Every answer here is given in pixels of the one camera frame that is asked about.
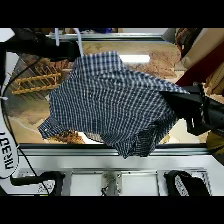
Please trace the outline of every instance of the white clip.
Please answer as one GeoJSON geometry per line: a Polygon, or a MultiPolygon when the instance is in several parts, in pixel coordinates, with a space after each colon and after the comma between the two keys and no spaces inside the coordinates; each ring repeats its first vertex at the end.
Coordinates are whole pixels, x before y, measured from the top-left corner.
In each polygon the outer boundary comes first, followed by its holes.
{"type": "Polygon", "coordinates": [[[0,96],[0,99],[8,100],[8,97],[6,97],[6,96],[0,96]]]}

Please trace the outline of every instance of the plaid shirt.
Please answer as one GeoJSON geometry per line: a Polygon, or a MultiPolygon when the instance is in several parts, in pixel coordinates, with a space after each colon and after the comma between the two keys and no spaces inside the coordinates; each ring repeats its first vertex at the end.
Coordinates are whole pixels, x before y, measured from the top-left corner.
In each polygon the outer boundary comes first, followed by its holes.
{"type": "Polygon", "coordinates": [[[159,91],[186,93],[181,87],[127,69],[115,51],[85,55],[74,67],[50,94],[43,138],[65,130],[94,133],[124,158],[148,156],[176,123],[159,91]]]}

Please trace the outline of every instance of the shirt cuff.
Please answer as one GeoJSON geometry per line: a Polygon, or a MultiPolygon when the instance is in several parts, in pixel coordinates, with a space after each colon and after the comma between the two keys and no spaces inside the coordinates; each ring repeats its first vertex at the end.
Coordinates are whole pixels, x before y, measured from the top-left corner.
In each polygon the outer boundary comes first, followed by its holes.
{"type": "Polygon", "coordinates": [[[42,135],[42,138],[46,139],[60,134],[66,129],[63,128],[58,121],[53,117],[48,117],[39,127],[38,130],[42,135]]]}

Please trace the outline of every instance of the checkered shirt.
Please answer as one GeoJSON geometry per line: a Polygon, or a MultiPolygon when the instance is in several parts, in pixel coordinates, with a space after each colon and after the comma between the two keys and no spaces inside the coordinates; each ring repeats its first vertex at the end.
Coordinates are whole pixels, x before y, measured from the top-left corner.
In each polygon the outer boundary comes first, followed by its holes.
{"type": "Polygon", "coordinates": [[[116,51],[77,58],[70,78],[50,94],[43,138],[65,130],[93,133],[119,155],[148,156],[177,122],[159,91],[186,93],[149,74],[129,70],[116,51]]]}

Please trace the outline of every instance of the red object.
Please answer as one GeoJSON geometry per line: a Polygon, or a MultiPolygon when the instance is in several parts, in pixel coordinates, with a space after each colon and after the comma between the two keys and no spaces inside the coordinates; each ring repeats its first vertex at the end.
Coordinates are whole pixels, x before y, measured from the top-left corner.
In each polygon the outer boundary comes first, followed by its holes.
{"type": "Polygon", "coordinates": [[[176,82],[179,86],[192,86],[193,82],[205,82],[206,78],[224,62],[224,42],[188,69],[176,82]]]}

